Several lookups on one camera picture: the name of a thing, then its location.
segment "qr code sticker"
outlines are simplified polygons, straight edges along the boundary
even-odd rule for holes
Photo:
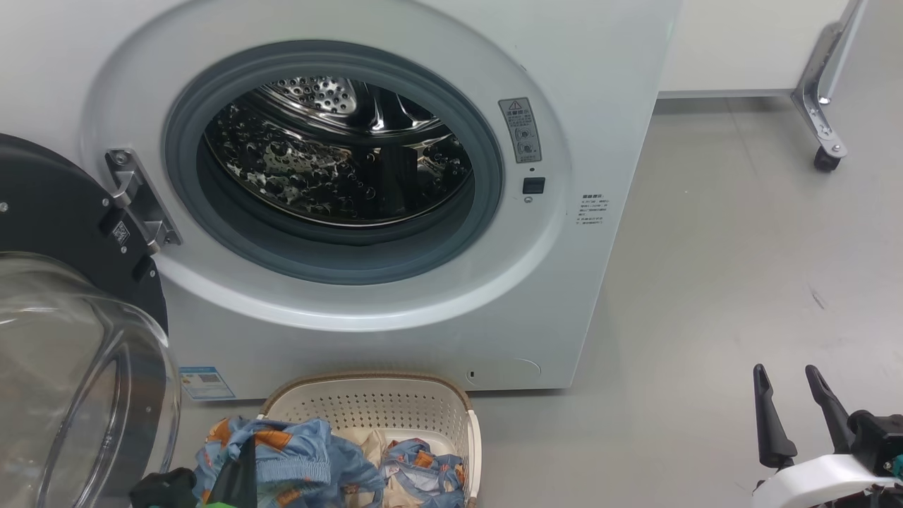
[[[123,222],[119,222],[113,230],[113,237],[119,242],[119,245],[125,245],[129,237],[128,228]]]

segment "patterned cloth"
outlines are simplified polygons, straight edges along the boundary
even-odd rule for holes
[[[197,455],[199,505],[207,500],[228,457],[256,443],[257,506],[260,508],[344,508],[346,494],[373,493],[382,504],[386,481],[360,447],[331,434],[330,424],[311,419],[300,425],[272,420],[224,419],[215,425]]]
[[[435,456],[430,453],[430,445],[421,439],[390,443],[381,472],[389,482],[384,504],[388,508],[464,507],[465,476],[461,458]]]

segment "laundry basket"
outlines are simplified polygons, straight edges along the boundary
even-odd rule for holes
[[[378,372],[301,378],[271,395],[259,418],[298,423],[320,418],[336,430],[382,430],[389,441],[419,437],[435,455],[463,459],[467,505],[476,505],[482,458],[479,422],[467,395],[447,381]]]

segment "stainless steel drum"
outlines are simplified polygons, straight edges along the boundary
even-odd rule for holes
[[[224,107],[204,138],[219,165],[257,199],[344,228],[436,210],[472,171],[458,138],[428,110],[332,76],[255,89]]]

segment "gray rubber seal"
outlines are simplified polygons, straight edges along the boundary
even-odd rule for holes
[[[391,89],[455,133],[473,164],[472,186],[421,218],[354,231],[254,209],[218,178],[201,135],[231,100],[286,76],[333,75]],[[331,41],[279,42],[241,52],[202,72],[173,107],[163,160],[175,191],[200,226],[239,256],[287,276],[325,284],[367,285],[414,277],[461,254],[489,226],[502,191],[498,142],[486,120],[455,88],[419,65],[366,46]],[[441,214],[439,218],[431,215]]]

